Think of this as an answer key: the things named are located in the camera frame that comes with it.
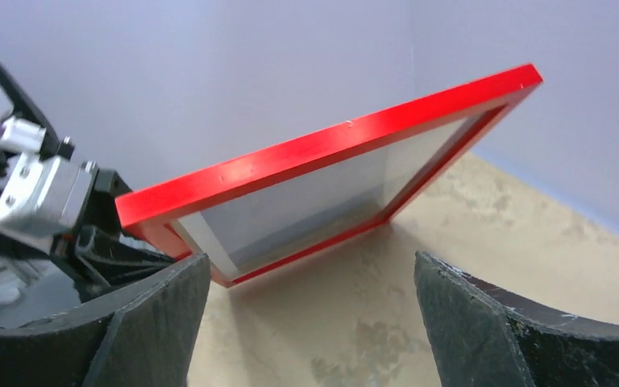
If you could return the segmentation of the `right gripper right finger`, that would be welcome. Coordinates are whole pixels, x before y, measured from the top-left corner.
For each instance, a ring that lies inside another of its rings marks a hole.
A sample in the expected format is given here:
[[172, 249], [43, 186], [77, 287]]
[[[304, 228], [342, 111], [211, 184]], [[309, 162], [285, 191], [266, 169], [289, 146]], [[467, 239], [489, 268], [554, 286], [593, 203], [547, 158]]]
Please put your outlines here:
[[443, 386], [619, 386], [619, 325], [545, 306], [418, 252], [414, 282]]

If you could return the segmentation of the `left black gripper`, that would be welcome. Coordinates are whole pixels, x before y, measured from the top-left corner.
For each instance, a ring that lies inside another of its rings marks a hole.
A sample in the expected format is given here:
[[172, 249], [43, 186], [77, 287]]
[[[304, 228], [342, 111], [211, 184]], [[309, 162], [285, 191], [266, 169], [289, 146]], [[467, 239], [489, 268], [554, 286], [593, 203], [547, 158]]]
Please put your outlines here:
[[[56, 133], [40, 108], [0, 64], [0, 135], [2, 124], [12, 116], [47, 129], [44, 159], [63, 156], [77, 162], [72, 140]], [[16, 160], [14, 152], [0, 150], [0, 196]], [[0, 234], [0, 268], [18, 279], [11, 292], [0, 296], [0, 307], [18, 301], [26, 288], [40, 282], [52, 268], [69, 278], [79, 298], [87, 302], [143, 280], [172, 263], [171, 257], [123, 230], [115, 201], [128, 193], [129, 187], [113, 169], [95, 167], [98, 170], [81, 220], [69, 235], [55, 238], [51, 252]]]

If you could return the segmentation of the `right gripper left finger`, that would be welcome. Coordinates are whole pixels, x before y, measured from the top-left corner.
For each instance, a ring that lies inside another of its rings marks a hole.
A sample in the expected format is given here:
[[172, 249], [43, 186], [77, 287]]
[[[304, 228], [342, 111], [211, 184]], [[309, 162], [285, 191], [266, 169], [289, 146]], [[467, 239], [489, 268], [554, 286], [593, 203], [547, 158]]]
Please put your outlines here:
[[185, 386], [210, 289], [205, 255], [21, 327], [0, 328], [0, 386]]

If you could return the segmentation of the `red picture frame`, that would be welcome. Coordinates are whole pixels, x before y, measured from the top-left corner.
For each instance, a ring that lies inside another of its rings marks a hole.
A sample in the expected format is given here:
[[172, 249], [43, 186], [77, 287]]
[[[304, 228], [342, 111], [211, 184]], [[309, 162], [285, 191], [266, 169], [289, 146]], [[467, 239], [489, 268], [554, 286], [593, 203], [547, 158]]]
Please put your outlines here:
[[374, 151], [461, 118], [472, 118], [460, 137], [440, 152], [375, 218], [233, 280], [215, 267], [216, 283], [231, 287], [269, 273], [388, 223], [509, 112], [542, 84], [524, 64], [385, 110], [350, 119], [244, 156], [187, 173], [116, 200], [124, 230], [168, 255], [201, 252], [181, 233], [180, 218], [243, 195]]

